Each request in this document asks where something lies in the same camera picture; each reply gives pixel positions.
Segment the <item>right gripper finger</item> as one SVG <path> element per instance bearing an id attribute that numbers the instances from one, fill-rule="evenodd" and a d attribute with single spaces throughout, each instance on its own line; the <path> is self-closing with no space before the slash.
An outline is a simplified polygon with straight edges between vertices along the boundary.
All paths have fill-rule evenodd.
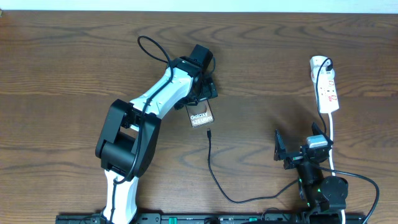
<path id="1" fill-rule="evenodd" d="M 326 139 L 328 145 L 333 145 L 333 141 L 319 128 L 315 122 L 312 123 L 311 128 L 314 136 L 322 135 Z"/>
<path id="2" fill-rule="evenodd" d="M 275 130 L 275 149 L 274 155 L 275 156 L 284 156 L 286 154 L 286 148 L 284 142 L 282 140 L 282 136 L 280 135 L 279 131 Z"/>

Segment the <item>Galaxy smartphone with bronze screen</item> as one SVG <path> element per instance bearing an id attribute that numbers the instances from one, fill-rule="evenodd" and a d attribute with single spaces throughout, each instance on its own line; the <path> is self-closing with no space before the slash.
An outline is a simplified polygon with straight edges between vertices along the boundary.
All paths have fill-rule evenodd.
<path id="1" fill-rule="evenodd" d="M 199 102 L 197 105 L 186 106 L 190 124 L 193 128 L 214 122 L 214 116 L 208 101 Z"/>

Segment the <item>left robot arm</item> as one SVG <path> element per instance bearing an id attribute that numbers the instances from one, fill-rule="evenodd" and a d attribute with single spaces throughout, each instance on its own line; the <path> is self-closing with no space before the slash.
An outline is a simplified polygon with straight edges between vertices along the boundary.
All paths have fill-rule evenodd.
<path id="1" fill-rule="evenodd" d="M 111 104 L 95 150 L 108 183 L 102 223 L 135 219 L 137 186 L 153 159 L 164 116 L 218 95 L 207 71 L 212 60 L 208 48 L 196 45 L 189 56 L 168 61 L 162 78 L 143 95 Z"/>

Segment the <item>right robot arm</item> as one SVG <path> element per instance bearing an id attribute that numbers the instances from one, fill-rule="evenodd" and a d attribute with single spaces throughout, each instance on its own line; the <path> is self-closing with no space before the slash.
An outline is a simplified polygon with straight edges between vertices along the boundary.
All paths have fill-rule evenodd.
<path id="1" fill-rule="evenodd" d="M 346 208 L 348 181 L 342 177 L 325 177 L 320 163 L 330 157 L 333 141 L 315 124 L 312 136 L 298 151 L 288 152 L 278 130 L 275 131 L 274 160 L 283 161 L 284 169 L 298 172 L 299 192 L 308 209 L 297 216 L 302 223 L 341 223 Z"/>

